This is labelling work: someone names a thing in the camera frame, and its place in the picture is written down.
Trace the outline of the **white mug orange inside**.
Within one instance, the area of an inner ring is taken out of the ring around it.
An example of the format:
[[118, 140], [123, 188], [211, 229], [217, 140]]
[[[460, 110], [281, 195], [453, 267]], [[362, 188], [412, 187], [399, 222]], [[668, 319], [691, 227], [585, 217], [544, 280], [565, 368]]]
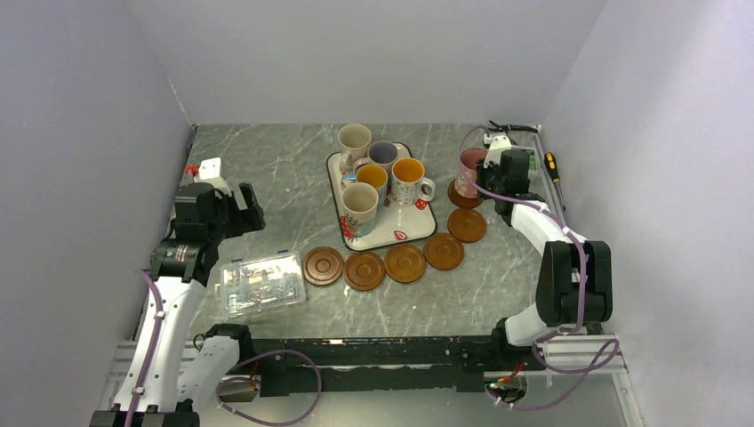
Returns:
[[391, 171], [391, 195], [399, 205], [429, 202], [436, 193], [436, 183], [425, 176], [424, 164], [413, 157], [398, 159]]

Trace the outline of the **clear plastic parts box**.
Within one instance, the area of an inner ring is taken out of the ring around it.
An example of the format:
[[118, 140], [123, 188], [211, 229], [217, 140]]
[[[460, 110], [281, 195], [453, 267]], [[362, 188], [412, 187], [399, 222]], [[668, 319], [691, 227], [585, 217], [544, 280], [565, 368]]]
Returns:
[[214, 298], [227, 318], [305, 302], [301, 258], [296, 252], [282, 251], [229, 262], [221, 267]]

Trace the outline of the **pink mug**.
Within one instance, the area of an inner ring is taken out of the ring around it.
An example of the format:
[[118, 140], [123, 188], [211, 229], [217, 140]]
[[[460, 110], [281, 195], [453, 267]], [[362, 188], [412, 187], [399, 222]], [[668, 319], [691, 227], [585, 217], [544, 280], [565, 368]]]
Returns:
[[487, 155], [486, 149], [465, 149], [461, 153], [461, 166], [456, 175], [453, 188], [460, 197], [467, 199], [478, 198], [477, 188], [473, 182], [477, 182], [477, 162], [484, 161]]

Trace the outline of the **cream patterned mug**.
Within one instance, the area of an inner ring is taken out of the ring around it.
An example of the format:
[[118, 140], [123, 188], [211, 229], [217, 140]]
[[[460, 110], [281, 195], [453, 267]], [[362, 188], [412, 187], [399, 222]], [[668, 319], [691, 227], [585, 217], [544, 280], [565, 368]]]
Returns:
[[376, 212], [381, 201], [372, 185], [352, 182], [342, 188], [341, 201], [344, 209], [345, 226], [353, 238], [370, 234], [376, 223]]

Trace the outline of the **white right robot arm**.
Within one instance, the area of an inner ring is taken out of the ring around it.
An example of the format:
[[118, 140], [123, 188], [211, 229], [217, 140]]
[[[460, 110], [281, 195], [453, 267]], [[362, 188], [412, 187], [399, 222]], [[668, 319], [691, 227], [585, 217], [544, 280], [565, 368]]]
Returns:
[[520, 362], [525, 345], [562, 326], [605, 322], [614, 308], [609, 245], [572, 231], [529, 189], [529, 163], [529, 153], [521, 149], [475, 162], [480, 197], [493, 199], [495, 212], [541, 255], [534, 302], [507, 318], [506, 335], [490, 345], [491, 360], [501, 369]]

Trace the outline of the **brown wooden coaster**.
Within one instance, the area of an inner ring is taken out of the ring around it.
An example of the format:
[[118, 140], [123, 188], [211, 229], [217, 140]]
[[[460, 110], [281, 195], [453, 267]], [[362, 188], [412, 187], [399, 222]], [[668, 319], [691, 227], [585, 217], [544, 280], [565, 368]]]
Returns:
[[341, 277], [344, 260], [336, 249], [319, 246], [306, 254], [302, 268], [304, 278], [312, 286], [329, 286]]
[[369, 292], [381, 285], [386, 276], [382, 258], [372, 252], [352, 254], [344, 264], [347, 285], [359, 292]]
[[478, 211], [470, 208], [459, 208], [449, 215], [447, 228], [449, 233], [461, 242], [474, 243], [486, 234], [487, 223]]
[[462, 242], [449, 233], [438, 233], [429, 238], [423, 247], [426, 262], [437, 270], [453, 270], [463, 261]]
[[460, 208], [474, 209], [484, 203], [484, 199], [479, 197], [467, 198], [461, 196], [455, 189], [455, 181], [450, 181], [447, 189], [449, 200]]
[[391, 247], [385, 254], [384, 265], [388, 276], [402, 284], [417, 281], [427, 268], [422, 251], [410, 244]]

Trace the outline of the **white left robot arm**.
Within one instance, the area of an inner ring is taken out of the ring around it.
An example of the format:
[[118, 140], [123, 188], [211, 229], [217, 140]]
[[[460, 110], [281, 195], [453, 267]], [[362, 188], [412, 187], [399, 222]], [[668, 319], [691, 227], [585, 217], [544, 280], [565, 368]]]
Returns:
[[265, 227], [264, 211], [248, 182], [245, 207], [230, 189], [210, 182], [179, 187], [167, 235], [140, 270], [147, 307], [132, 362], [111, 408], [92, 414], [92, 426], [198, 426], [197, 412], [228, 371], [242, 374], [255, 361], [247, 326], [219, 324], [206, 334], [210, 348], [180, 371], [189, 327], [207, 293], [219, 246]]

